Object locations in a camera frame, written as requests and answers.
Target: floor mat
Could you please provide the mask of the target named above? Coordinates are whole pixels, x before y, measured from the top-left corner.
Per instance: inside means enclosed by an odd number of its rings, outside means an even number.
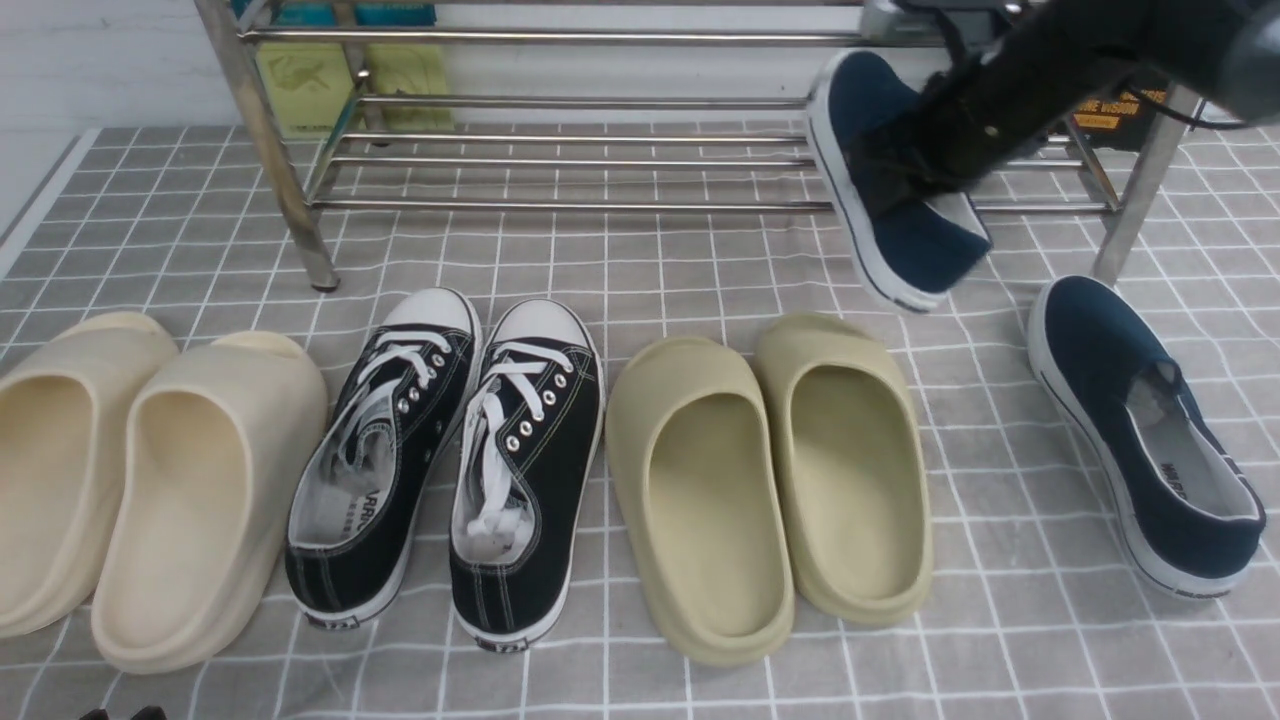
[[[315,150],[292,146],[298,159]],[[553,151],[699,158],[687,147]],[[1123,178],[1133,156],[1103,161]],[[366,168],[339,178],[339,191],[357,184],[383,195],[511,199],[822,197],[813,174]],[[975,195],[1083,199],[1074,188],[1071,174],[1018,172]],[[342,287],[320,296],[285,241],[243,129],[102,132],[0,281],[0,369],[88,314],[132,309],[184,347],[251,328],[285,333],[306,346],[334,397],[370,327],[407,293],[435,284],[466,293],[490,327],[526,297],[567,304],[611,377],[664,334],[707,336],[749,352],[780,313],[838,311],[888,345],[915,393],[937,575],[923,611],[896,628],[861,630],[801,601],[792,639],[767,661],[732,671],[690,665],[649,621],[600,452],[564,615],[529,653],[484,653],[452,620],[444,534],[452,488],[436,483],[424,493],[401,597],[378,621],[348,633],[312,629],[278,571],[248,629],[220,656],[170,675],[129,676],[97,655],[82,607],[0,643],[0,717],[60,720],[99,706],[128,717],[148,705],[198,720],[1275,717],[1275,530],[1248,580],[1221,601],[1190,605],[1149,592],[1119,551],[1097,459],[1028,370],[1023,327],[1032,301],[1051,277],[1088,272],[1102,223],[984,219],[995,241],[989,261],[919,318],[882,311],[856,286],[850,241],[829,214],[330,211],[323,229]],[[1119,288],[1179,359],[1215,433],[1272,511],[1280,503],[1277,270],[1280,132],[1193,133]]]

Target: shoe heel label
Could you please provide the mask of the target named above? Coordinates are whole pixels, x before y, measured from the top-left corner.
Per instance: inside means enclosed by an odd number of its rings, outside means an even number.
[[[320,628],[321,630],[355,630],[360,626],[360,620],[355,615],[340,620],[321,620],[320,618],[307,615],[307,623],[312,628]]]
[[[526,650],[529,650],[529,641],[516,641],[513,643],[495,643],[483,638],[476,638],[476,646],[480,647],[480,650],[488,650],[489,652],[509,655],[512,652],[525,652]]]

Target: cream slide sandal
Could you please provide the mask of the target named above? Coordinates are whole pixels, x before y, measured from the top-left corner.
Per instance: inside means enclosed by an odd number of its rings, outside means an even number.
[[[142,388],[91,614],[109,662],[164,673],[236,639],[280,553],[326,407],[315,363],[265,332],[197,347]]]
[[[795,589],[760,388],[705,338],[646,347],[618,378],[605,448],[649,614],[708,665],[777,650]]]
[[[83,602],[124,488],[124,419],[174,355],[138,313],[90,318],[0,379],[0,638]]]
[[[902,373],[883,345],[824,315],[773,323],[755,368],[800,594],[860,624],[911,615],[929,592],[933,541]]]

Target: sneaker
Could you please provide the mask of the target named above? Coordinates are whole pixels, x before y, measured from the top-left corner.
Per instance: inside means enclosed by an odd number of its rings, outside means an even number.
[[[870,172],[845,159],[856,136],[913,109],[918,99],[879,55],[849,50],[814,81],[805,128],[836,215],[854,238],[863,287],[891,307],[928,313],[991,250],[987,228],[964,193],[908,202],[873,220],[854,184]]]
[[[1036,301],[1028,346],[1036,377],[1102,460],[1142,574],[1179,597],[1226,594],[1266,514],[1156,334],[1111,288],[1066,277]]]
[[[404,299],[365,343],[289,512],[284,568],[312,625],[357,628],[394,600],[479,347],[475,307],[444,288]]]
[[[600,368],[581,320],[549,300],[512,307],[485,350],[449,523],[453,607],[484,650],[527,648],[564,609],[604,416]]]

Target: slide sandal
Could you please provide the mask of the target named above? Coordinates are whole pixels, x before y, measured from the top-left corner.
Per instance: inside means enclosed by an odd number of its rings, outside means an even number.
[[[0,379],[0,638],[70,612],[97,583],[124,488],[124,420],[178,347],[140,313],[90,318]]]
[[[760,334],[787,543],[800,594],[867,625],[908,618],[933,573],[911,395],[878,341],[824,315]]]
[[[672,338],[622,370],[605,448],[654,624],[708,665],[754,662],[795,621],[760,388],[741,355]]]
[[[326,407],[306,352],[265,332],[197,347],[142,388],[91,614],[109,662],[164,673],[236,639],[275,566]]]

